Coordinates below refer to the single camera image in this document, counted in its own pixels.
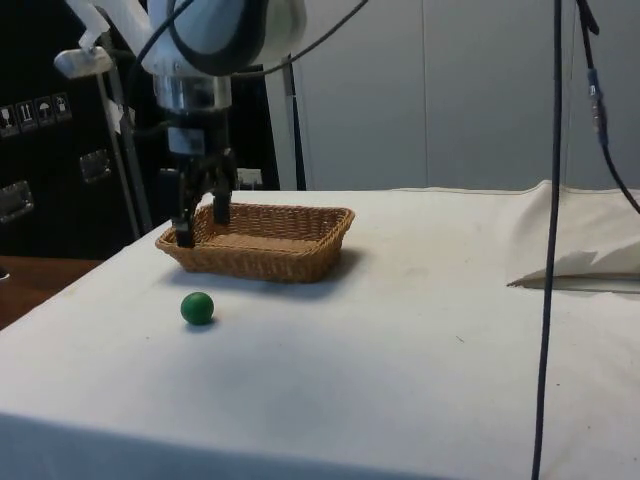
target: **white tablecloth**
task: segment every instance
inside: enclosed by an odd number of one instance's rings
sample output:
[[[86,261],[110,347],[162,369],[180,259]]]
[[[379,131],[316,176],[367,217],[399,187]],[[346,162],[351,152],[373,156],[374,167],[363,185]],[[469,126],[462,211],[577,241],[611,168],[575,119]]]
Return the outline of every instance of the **white tablecloth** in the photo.
[[[0,332],[0,479],[528,478],[542,294],[504,286],[501,227],[525,196],[235,198],[355,210],[337,271],[188,274],[165,227],[126,248]],[[214,327],[180,318],[193,291]],[[545,478],[640,478],[638,298],[554,298]]]

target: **cable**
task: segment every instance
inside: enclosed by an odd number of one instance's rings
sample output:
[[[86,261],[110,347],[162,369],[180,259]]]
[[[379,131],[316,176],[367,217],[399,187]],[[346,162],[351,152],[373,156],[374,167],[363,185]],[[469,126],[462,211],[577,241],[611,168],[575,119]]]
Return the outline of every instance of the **cable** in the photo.
[[[602,90],[600,89],[600,82],[598,81],[598,70],[595,68],[595,64],[593,61],[593,52],[591,50],[591,39],[590,33],[594,35],[598,35],[600,33],[600,28],[596,23],[596,20],[589,8],[589,4],[587,0],[577,0],[578,10],[580,12],[580,27],[582,30],[582,43],[584,45],[584,53],[587,61],[588,68],[588,80],[589,80],[589,94],[591,96],[591,113],[593,114],[594,120],[594,129],[596,134],[598,135],[598,142],[600,143],[600,147],[602,149],[602,155],[604,156],[605,163],[607,164],[607,168],[609,169],[609,173],[613,178],[614,182],[627,199],[629,204],[633,207],[633,209],[640,214],[640,205],[629,189],[625,185],[622,177],[618,173],[616,166],[613,163],[613,159],[611,158],[611,152],[609,151],[609,136],[607,132],[607,115],[606,109],[604,107]]]
[[[353,10],[351,10],[345,17],[343,17],[342,20],[340,20],[338,23],[336,23],[327,33],[322,35],[319,39],[317,39],[315,42],[313,42],[311,45],[309,45],[307,48],[302,50],[297,55],[294,55],[293,57],[291,57],[291,58],[285,60],[284,62],[282,62],[280,65],[277,65],[277,66],[275,66],[273,68],[269,68],[268,70],[263,70],[261,72],[234,73],[233,75],[231,75],[231,77],[232,78],[257,78],[257,77],[264,77],[266,75],[270,75],[270,74],[275,73],[275,72],[277,72],[279,70],[282,70],[283,68],[291,65],[293,62],[296,62],[297,60],[300,60],[307,53],[315,50],[317,47],[319,47],[324,42],[326,42],[331,36],[333,36],[334,33],[336,33],[338,30],[340,30],[340,28],[342,28],[342,26],[345,23],[347,23],[349,20],[351,20],[360,10],[362,10],[362,8],[364,8],[364,6],[367,3],[369,3],[369,0],[362,0],[358,5],[356,5],[354,7]]]
[[[547,360],[549,358],[549,336],[551,333],[551,300],[553,297],[553,271],[558,236],[558,214],[560,211],[560,158],[562,139],[562,0],[554,0],[553,14],[554,57],[554,105],[553,105],[553,158],[551,173],[551,215],[549,218],[549,240],[547,244],[547,269],[544,278],[544,304],[542,307],[542,339],[540,365],[538,367],[538,395],[536,402],[536,433],[533,451],[531,479],[540,478],[542,459],[542,436],[544,431],[544,399],[547,386]]]
[[[634,208],[634,210],[640,214],[640,205],[638,205],[638,202],[636,202],[636,199],[633,198],[633,195],[631,195],[631,192],[629,192],[629,189],[622,181],[622,178],[620,178],[620,175],[618,174],[618,170],[613,164],[613,159],[611,158],[611,153],[609,152],[608,146],[602,145],[602,154],[604,155],[604,160],[607,163],[609,172],[611,173],[613,180],[616,182],[616,185],[618,186],[622,194],[625,196],[625,198],[629,201],[629,203]]]
[[[153,34],[149,37],[149,40],[147,40],[147,43],[144,44],[144,46],[140,50],[140,53],[138,53],[138,55],[136,56],[136,60],[133,62],[133,65],[131,65],[131,68],[129,70],[129,75],[127,75],[127,82],[125,84],[125,94],[124,94],[124,101],[123,101],[122,107],[124,109],[123,118],[125,119],[125,121],[129,125],[131,131],[133,132],[133,134],[135,136],[146,137],[146,136],[155,135],[156,133],[158,133],[160,131],[163,131],[166,128],[166,124],[165,123],[161,123],[161,124],[151,128],[151,129],[147,129],[147,130],[136,130],[134,128],[133,122],[131,121],[131,117],[129,116],[129,103],[130,103],[130,99],[131,99],[131,92],[133,91],[133,87],[135,86],[135,83],[136,83],[136,77],[138,75],[138,72],[142,68],[142,62],[144,61],[146,56],[149,54],[149,52],[151,51],[151,49],[153,48],[155,43],[162,36],[162,34],[167,30],[167,28],[169,28],[169,26],[180,15],[182,15],[182,13],[187,8],[189,8],[191,6],[191,4],[193,4],[194,1],[195,0],[185,0],[178,8],[176,8],[174,10],[174,12],[171,15],[169,15],[164,20],[164,22],[162,22],[160,24],[160,26],[158,26],[156,31],[153,32]]]

